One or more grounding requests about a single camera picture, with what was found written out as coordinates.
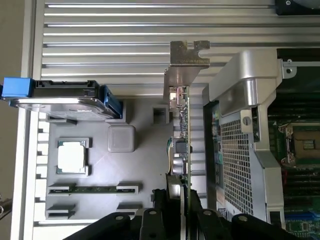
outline blue drive latch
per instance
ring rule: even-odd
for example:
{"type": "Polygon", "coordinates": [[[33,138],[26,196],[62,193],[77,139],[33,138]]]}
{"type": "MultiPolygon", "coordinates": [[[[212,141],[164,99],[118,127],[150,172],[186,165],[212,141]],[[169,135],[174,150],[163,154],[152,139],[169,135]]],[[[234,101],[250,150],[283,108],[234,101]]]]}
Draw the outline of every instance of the blue drive latch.
{"type": "Polygon", "coordinates": [[[318,221],[320,219],[320,215],[314,211],[285,213],[284,217],[286,220],[297,221],[318,221]]]}
{"type": "Polygon", "coordinates": [[[104,88],[104,105],[113,110],[114,112],[116,112],[119,116],[120,119],[122,119],[122,105],[121,103],[118,101],[118,99],[112,94],[112,92],[109,90],[109,88],[107,87],[107,85],[103,85],[101,86],[102,88],[104,88]]]}
{"type": "Polygon", "coordinates": [[[5,98],[30,98],[34,80],[28,77],[5,77],[1,96],[5,98]]]}

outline green circuit board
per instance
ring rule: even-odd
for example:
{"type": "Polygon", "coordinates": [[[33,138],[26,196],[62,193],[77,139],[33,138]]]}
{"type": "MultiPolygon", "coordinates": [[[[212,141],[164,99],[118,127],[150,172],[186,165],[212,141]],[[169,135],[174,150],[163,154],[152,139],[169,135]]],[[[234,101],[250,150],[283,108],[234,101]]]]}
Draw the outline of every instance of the green circuit board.
{"type": "Polygon", "coordinates": [[[268,127],[270,150],[282,169],[286,230],[320,240],[320,125],[270,121],[268,127]]]}
{"type": "Polygon", "coordinates": [[[134,194],[134,188],[117,189],[116,186],[72,186],[70,189],[52,189],[49,195],[54,194],[134,194]]]}

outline metal frame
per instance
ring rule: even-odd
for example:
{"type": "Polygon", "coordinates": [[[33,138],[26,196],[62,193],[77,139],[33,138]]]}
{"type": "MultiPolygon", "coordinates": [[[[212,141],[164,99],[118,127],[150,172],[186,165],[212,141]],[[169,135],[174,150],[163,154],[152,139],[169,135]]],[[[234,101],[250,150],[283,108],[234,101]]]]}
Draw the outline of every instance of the metal frame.
{"type": "MultiPolygon", "coordinates": [[[[30,77],[33,70],[35,0],[24,1],[24,26],[22,42],[21,76],[30,77]]],[[[16,157],[14,170],[14,190],[11,221],[11,240],[22,240],[25,229],[27,164],[30,133],[30,112],[19,109],[16,157]]]]}
{"type": "MultiPolygon", "coordinates": [[[[275,49],[247,50],[234,56],[204,93],[209,92],[211,102],[219,101],[222,119],[237,114],[241,131],[248,133],[253,215],[270,223],[270,212],[280,212],[285,228],[283,189],[279,184],[281,167],[270,152],[267,111],[281,82],[282,61],[275,49]],[[257,142],[254,142],[252,107],[257,107],[258,112],[257,142]]],[[[239,213],[231,204],[226,207],[231,214],[239,213]]]]}

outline hard drive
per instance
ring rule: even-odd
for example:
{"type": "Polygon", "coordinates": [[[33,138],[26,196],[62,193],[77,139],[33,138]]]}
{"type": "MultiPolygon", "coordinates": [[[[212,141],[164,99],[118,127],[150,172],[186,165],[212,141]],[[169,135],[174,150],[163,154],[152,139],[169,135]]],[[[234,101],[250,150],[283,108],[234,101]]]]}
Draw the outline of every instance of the hard drive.
{"type": "Polygon", "coordinates": [[[55,119],[104,121],[122,118],[121,102],[106,85],[93,80],[53,82],[6,77],[1,96],[12,107],[46,113],[55,119]]]}

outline cable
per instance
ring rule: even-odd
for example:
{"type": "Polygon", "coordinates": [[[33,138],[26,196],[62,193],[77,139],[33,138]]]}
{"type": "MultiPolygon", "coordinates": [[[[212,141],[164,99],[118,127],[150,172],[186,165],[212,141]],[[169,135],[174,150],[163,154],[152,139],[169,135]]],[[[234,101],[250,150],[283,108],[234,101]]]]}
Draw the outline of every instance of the cable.
{"type": "Polygon", "coordinates": [[[170,137],[168,139],[168,142],[167,142],[167,145],[166,145],[166,154],[168,155],[168,160],[169,160],[169,169],[168,169],[168,175],[170,174],[170,171],[171,171],[171,167],[172,167],[172,164],[171,164],[171,148],[172,148],[173,144],[172,144],[172,137],[170,137]]]}
{"type": "Polygon", "coordinates": [[[169,146],[169,149],[168,149],[168,159],[169,159],[168,175],[170,174],[170,171],[171,171],[171,154],[170,154],[171,148],[172,148],[172,146],[170,145],[170,146],[169,146]]]}

